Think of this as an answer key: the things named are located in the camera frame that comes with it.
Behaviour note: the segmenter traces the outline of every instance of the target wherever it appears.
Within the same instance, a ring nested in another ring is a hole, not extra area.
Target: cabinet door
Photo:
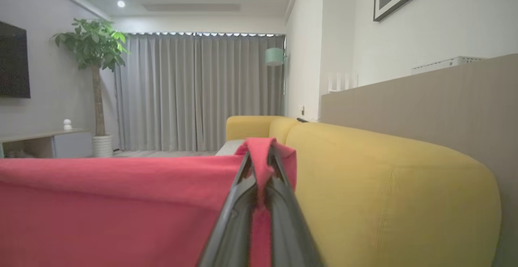
[[[92,156],[92,136],[78,132],[54,136],[54,158],[85,158]]]

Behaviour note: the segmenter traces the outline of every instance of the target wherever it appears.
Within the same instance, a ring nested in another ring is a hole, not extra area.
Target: television
[[[31,98],[27,31],[1,21],[0,97]]]

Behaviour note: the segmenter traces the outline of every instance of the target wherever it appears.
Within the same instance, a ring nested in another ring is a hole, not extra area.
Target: tree trunk
[[[104,111],[102,110],[102,94],[100,91],[100,72],[98,66],[92,66],[94,85],[94,105],[96,110],[96,136],[106,136],[104,128]]]

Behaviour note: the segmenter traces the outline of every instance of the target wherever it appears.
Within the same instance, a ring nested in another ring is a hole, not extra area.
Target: foliage
[[[121,53],[128,53],[125,33],[115,31],[112,22],[74,18],[74,32],[58,33],[53,36],[56,45],[60,44],[74,52],[79,69],[88,66],[110,68],[115,71],[115,65],[126,66]]]

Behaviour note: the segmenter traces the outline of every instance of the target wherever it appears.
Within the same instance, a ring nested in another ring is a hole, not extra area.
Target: white plant pot
[[[92,156],[94,158],[113,157],[113,136],[92,136]]]

